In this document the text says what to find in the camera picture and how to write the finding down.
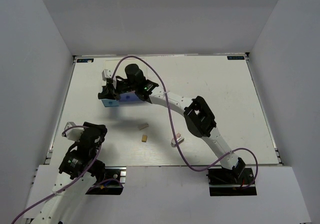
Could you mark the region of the small blue drawer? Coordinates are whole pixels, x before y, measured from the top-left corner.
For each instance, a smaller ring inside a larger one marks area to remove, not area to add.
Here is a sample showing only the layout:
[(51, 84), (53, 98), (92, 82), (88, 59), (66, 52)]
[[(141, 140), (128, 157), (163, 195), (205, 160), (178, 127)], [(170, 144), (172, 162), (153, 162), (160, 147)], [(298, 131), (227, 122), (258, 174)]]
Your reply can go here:
[(105, 107), (115, 107), (119, 105), (120, 95), (117, 94), (117, 96), (117, 100), (102, 99), (101, 101)]

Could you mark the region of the pink white mini stapler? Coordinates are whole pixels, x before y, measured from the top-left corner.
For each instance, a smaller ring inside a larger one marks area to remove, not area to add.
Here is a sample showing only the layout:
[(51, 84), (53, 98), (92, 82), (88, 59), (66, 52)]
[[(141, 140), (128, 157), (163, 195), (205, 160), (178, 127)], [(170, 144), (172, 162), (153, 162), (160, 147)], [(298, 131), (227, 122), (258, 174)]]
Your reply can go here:
[(176, 144), (180, 144), (183, 141), (184, 137), (180, 133), (177, 133), (176, 136), (171, 140), (171, 146), (176, 147)]

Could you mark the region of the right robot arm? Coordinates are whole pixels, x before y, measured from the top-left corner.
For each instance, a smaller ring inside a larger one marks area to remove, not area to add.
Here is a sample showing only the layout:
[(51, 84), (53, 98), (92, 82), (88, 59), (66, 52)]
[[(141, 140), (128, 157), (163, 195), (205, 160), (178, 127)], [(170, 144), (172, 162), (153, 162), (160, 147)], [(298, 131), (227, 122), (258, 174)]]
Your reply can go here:
[(124, 70), (125, 79), (113, 77), (110, 70), (103, 70), (102, 80), (106, 84), (98, 93), (99, 99), (119, 101), (122, 94), (133, 92), (141, 101), (169, 107), (184, 117), (188, 131), (202, 139), (220, 159), (229, 182), (238, 183), (243, 179), (246, 164), (232, 152), (221, 136), (215, 116), (203, 97), (192, 99), (165, 91), (159, 84), (147, 79), (137, 64), (129, 64)]

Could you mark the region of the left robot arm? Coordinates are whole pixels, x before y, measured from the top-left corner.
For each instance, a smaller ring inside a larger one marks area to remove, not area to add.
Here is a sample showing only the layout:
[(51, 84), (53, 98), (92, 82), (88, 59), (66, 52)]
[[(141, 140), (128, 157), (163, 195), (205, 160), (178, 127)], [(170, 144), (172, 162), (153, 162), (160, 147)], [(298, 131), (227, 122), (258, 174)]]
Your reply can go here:
[(89, 188), (104, 181), (105, 164), (97, 157), (107, 131), (102, 124), (66, 124), (61, 135), (73, 144), (58, 168), (52, 194), (32, 223), (67, 223)]

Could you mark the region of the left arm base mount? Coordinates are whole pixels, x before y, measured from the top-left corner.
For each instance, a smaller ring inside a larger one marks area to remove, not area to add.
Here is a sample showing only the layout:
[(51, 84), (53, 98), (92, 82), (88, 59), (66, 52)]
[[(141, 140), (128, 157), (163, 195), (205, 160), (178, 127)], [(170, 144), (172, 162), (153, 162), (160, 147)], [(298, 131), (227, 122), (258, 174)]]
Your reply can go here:
[(126, 181), (127, 168), (106, 167), (105, 177), (87, 191), (87, 195), (121, 195)]

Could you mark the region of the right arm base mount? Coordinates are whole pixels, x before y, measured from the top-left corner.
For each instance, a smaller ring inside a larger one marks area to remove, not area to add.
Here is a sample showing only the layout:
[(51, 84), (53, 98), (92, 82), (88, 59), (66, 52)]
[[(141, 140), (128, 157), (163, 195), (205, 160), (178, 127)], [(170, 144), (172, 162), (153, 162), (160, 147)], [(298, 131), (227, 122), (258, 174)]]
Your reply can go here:
[(256, 196), (256, 186), (253, 182), (254, 173), (251, 168), (245, 168), (238, 179), (228, 175), (222, 168), (208, 170), (208, 185), (210, 196)]

